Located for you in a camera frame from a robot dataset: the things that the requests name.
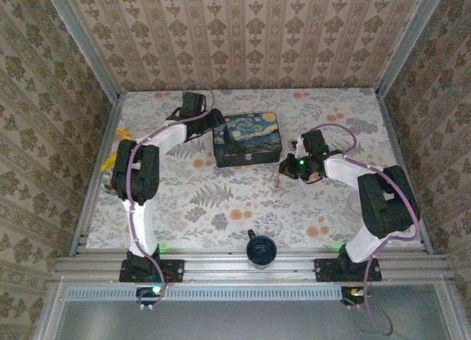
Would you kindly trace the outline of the floral fern print tablecloth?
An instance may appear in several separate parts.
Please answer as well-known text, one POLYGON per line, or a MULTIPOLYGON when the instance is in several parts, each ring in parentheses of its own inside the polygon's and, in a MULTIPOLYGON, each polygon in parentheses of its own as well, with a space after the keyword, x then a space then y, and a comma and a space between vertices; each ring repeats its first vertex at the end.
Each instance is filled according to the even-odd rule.
MULTIPOLYGON (((219 90, 206 93, 224 115, 273 112, 283 154, 321 126, 331 149, 376 166, 395 164, 371 88, 219 90)), ((160 161, 160 185, 146 213, 163 250, 245 248, 247 231, 272 238, 281 249, 332 250, 361 228, 357 191, 332 180, 307 185, 278 172, 275 163, 219 168, 210 133, 180 144, 160 161)))

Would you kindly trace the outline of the yellow banana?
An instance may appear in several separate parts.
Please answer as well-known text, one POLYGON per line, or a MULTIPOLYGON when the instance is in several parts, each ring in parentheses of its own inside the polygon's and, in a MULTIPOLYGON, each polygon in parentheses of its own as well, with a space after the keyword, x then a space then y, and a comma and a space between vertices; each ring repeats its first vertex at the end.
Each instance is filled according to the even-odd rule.
POLYGON ((117 127, 115 137, 111 146, 110 155, 101 165, 101 171, 105 172, 109 169, 112 169, 116 162, 118 145, 122 140, 131 140, 132 136, 130 135, 130 129, 128 127, 117 127))

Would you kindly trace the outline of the aluminium corner frame post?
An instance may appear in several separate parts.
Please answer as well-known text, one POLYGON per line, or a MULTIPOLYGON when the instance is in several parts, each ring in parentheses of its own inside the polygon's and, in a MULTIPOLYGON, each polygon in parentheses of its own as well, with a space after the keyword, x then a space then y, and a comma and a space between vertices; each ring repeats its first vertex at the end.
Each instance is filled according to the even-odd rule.
POLYGON ((99 56, 98 50, 93 44, 85 25, 74 10, 70 0, 50 0, 58 15, 62 18, 70 36, 74 39, 82 56, 87 61, 95 78, 99 82, 102 90, 107 95, 112 105, 118 102, 119 92, 111 77, 105 62, 99 56))
POLYGON ((382 99, 393 85, 401 68, 405 65, 408 56, 419 40, 430 17, 441 0, 419 0, 410 21, 407 23, 392 56, 380 77, 375 93, 382 99))

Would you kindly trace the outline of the aluminium front mounting rail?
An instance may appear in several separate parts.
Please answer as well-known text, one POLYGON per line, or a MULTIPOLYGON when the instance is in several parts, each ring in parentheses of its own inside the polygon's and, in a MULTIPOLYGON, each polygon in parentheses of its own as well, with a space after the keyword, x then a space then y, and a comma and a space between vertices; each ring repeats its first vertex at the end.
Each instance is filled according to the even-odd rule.
MULTIPOLYGON (((245 251, 205 252, 175 250, 165 259, 185 261, 184 284, 309 284, 315 282, 314 261, 335 258, 334 252, 282 249, 265 269, 249 263, 245 251)), ((61 257, 55 266, 59 275, 83 280, 117 281, 124 249, 82 249, 61 257)), ((454 272, 446 255, 423 251, 385 250, 377 259, 384 283, 427 283, 450 280, 454 272)))

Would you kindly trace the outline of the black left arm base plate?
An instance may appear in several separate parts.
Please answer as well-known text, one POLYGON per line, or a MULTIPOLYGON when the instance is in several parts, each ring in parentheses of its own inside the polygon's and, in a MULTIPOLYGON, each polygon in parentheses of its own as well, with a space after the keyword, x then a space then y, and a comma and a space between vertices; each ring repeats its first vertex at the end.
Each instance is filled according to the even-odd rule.
MULTIPOLYGON (((183 260, 159 260, 157 264, 165 282, 181 283, 183 281, 183 260)), ((122 261, 118 279, 122 283, 162 283, 155 265, 147 258, 122 261)))

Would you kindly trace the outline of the aluminium table side rail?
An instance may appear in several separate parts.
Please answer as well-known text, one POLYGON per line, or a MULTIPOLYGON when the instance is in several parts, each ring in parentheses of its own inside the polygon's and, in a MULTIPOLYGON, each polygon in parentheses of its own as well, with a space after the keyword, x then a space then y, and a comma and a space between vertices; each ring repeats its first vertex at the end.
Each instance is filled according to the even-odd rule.
MULTIPOLYGON (((384 127, 386 128, 386 131, 387 131, 387 134, 388 134, 388 137, 389 137, 389 142, 390 142, 390 145, 391 145, 391 148, 392 148, 392 152, 394 154, 394 159, 396 160, 397 164, 400 165, 404 169, 404 171, 406 173, 406 177, 408 179, 408 182, 411 186, 411 190, 414 193, 414 196, 416 196, 416 191, 413 187, 412 179, 411 179, 411 176, 408 172, 407 165, 406 165, 405 159, 403 157, 402 150, 400 148, 400 143, 397 139, 396 131, 394 129, 392 117, 389 114, 388 107, 386 106, 385 100, 382 97, 378 96, 377 101, 378 101, 378 106, 380 108, 380 112, 381 112, 381 115, 382 115, 382 118, 383 118, 383 124, 384 124, 384 127)), ((421 233, 420 241, 424 245, 425 251, 429 255, 432 255, 432 254, 435 253, 435 251, 434 251, 433 245, 431 243, 430 234, 428 232, 428 229, 427 229, 426 224, 425 224, 424 219, 423 219, 425 217, 425 215, 422 212, 422 209, 419 209, 419 211, 420 211, 419 227, 420 227, 420 233, 421 233)))
POLYGON ((74 232, 73 240, 71 242, 71 247, 68 252, 68 257, 74 257, 77 254, 81 237, 87 235, 90 229, 94 208, 96 206, 96 198, 99 193, 100 180, 102 177, 101 166, 106 161, 107 156, 110 153, 111 146, 116 134, 116 128, 120 119, 121 109, 122 100, 119 97, 118 100, 113 104, 107 119, 105 131, 103 133, 99 151, 95 159, 93 172, 89 180, 84 202, 82 204, 82 210, 77 220, 77 226, 74 232))

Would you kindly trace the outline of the grey metal sheet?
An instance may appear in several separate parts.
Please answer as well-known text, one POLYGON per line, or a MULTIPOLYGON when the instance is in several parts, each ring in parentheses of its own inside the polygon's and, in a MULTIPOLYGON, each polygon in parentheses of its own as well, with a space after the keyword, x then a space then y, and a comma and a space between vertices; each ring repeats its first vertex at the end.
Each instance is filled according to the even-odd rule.
POLYGON ((375 287, 371 311, 339 301, 67 302, 54 340, 450 340, 431 286, 375 287))

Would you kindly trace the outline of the starry night print tin box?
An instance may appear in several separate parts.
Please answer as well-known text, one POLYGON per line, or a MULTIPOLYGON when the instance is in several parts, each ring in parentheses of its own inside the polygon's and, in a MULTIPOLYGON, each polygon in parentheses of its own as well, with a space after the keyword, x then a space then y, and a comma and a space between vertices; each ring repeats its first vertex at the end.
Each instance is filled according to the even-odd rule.
POLYGON ((282 148, 273 112, 226 116, 225 123, 213 129, 213 154, 219 168, 276 163, 282 148))

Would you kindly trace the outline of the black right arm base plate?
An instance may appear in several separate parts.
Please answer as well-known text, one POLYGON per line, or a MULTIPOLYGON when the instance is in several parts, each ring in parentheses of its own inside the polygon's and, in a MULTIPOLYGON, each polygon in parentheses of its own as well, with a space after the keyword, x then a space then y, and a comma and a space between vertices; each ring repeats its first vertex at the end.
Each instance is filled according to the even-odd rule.
POLYGON ((317 282, 361 282, 364 280, 368 261, 362 263, 341 262, 339 258, 314 260, 317 282))

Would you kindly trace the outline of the small black controller board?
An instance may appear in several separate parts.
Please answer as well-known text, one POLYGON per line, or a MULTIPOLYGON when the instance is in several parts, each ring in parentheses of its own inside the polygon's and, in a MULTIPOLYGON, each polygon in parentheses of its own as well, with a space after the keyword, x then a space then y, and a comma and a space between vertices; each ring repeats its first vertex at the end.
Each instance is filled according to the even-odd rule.
POLYGON ((141 310, 145 308, 153 310, 163 301, 163 289, 161 286, 138 287, 136 297, 136 302, 141 310))
POLYGON ((348 308, 365 308, 367 297, 368 293, 364 291, 363 287, 341 287, 340 302, 348 308))

